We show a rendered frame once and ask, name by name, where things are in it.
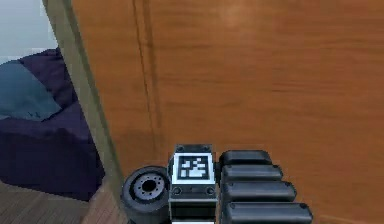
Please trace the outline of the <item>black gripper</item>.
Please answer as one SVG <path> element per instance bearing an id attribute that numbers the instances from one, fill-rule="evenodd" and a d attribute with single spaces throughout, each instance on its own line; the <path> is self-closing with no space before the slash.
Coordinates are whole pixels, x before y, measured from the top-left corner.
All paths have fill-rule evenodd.
<path id="1" fill-rule="evenodd" d="M 145 166 L 135 170 L 122 186 L 121 202 L 127 224 L 170 224 L 167 169 Z"/>

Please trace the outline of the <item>blue-grey pillow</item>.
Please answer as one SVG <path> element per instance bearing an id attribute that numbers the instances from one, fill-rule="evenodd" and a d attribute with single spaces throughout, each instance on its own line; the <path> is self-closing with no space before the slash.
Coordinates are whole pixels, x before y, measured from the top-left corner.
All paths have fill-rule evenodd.
<path id="1" fill-rule="evenodd" d="M 43 121 L 59 112 L 47 88 L 16 60 L 0 65 L 0 120 Z"/>

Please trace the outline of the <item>brown wooden door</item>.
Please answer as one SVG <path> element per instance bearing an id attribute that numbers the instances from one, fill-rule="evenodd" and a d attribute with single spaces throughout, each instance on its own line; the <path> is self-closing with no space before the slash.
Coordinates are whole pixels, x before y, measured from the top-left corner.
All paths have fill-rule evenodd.
<path id="1" fill-rule="evenodd" d="M 113 184 L 263 149 L 316 224 L 384 224 L 384 0 L 43 0 Z"/>

